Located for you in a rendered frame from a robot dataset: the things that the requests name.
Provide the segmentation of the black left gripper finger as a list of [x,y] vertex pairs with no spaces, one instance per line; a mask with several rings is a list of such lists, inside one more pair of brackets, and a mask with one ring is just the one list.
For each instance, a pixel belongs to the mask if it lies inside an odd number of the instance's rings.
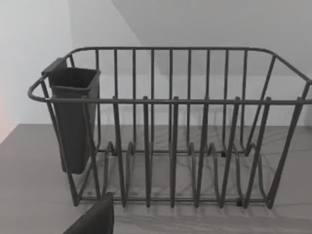
[[113,234],[114,201],[111,192],[101,196],[89,210],[62,234]]

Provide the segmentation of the dark grey cutlery holder cup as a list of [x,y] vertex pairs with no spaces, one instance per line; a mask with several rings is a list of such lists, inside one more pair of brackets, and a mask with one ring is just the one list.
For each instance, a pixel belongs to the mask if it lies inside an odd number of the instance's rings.
[[[42,74],[48,76],[52,95],[57,98],[99,97],[99,70],[71,68],[65,59],[57,58]],[[80,175],[89,159],[83,106],[78,102],[61,102],[57,105],[56,117],[61,120],[69,170],[72,174]]]

